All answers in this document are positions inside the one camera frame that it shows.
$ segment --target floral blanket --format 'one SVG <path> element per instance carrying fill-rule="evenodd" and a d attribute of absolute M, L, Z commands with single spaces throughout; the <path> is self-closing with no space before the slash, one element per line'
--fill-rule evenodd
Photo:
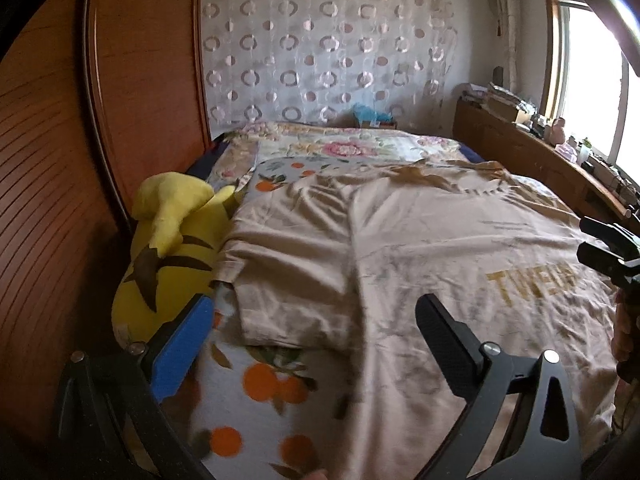
<path fill-rule="evenodd" d="M 254 123 L 227 134 L 229 147 L 207 181 L 215 190 L 234 184 L 257 164 L 282 156 L 324 155 L 335 158 L 415 162 L 466 160 L 460 143 L 443 137 L 416 136 L 399 130 L 323 128 L 293 123 Z"/>

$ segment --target wooden wardrobe door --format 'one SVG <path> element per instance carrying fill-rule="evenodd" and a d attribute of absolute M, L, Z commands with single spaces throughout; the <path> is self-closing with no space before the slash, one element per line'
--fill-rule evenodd
<path fill-rule="evenodd" d="M 95 125 L 125 208 L 139 184 L 184 171 L 209 145 L 199 0 L 88 0 Z"/>
<path fill-rule="evenodd" d="M 0 62 L 0 422 L 40 444 L 69 354 L 115 347 L 127 263 L 87 140 L 82 2 L 47 0 Z"/>

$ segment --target pikachu plush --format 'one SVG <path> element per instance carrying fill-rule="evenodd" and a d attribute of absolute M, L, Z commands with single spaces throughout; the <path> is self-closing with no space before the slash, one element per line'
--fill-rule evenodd
<path fill-rule="evenodd" d="M 234 187 L 213 188 L 181 173 L 161 173 L 138 189 L 131 264 L 113 300 L 118 343 L 148 342 L 194 294 L 210 292 L 212 264 L 236 208 Z"/>

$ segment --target wooden cabinet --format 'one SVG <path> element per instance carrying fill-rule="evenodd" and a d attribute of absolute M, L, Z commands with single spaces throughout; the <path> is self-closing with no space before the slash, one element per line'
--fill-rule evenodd
<path fill-rule="evenodd" d="M 485 160 L 496 160 L 511 173 L 539 180 L 579 216 L 616 222 L 640 233 L 638 221 L 625 217 L 625 207 L 599 181 L 542 140 L 482 108 L 459 101 L 453 137 Z"/>

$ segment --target metal screw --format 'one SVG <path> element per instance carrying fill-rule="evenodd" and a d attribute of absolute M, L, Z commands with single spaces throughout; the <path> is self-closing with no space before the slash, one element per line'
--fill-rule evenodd
<path fill-rule="evenodd" d="M 543 353 L 543 356 L 550 363 L 556 364 L 560 362 L 560 356 L 558 355 L 558 352 L 556 352 L 555 350 L 545 350 L 545 352 Z"/>
<path fill-rule="evenodd" d="M 135 343 L 131 343 L 127 346 L 127 352 L 131 355 L 142 355 L 146 350 L 146 345 L 142 341 L 137 341 Z"/>
<path fill-rule="evenodd" d="M 70 359 L 72 363 L 79 363 L 84 359 L 84 352 L 82 350 L 76 350 L 71 354 Z"/>
<path fill-rule="evenodd" d="M 502 349 L 496 343 L 484 343 L 482 345 L 482 348 L 487 354 L 491 355 L 498 355 L 500 352 L 502 352 Z"/>

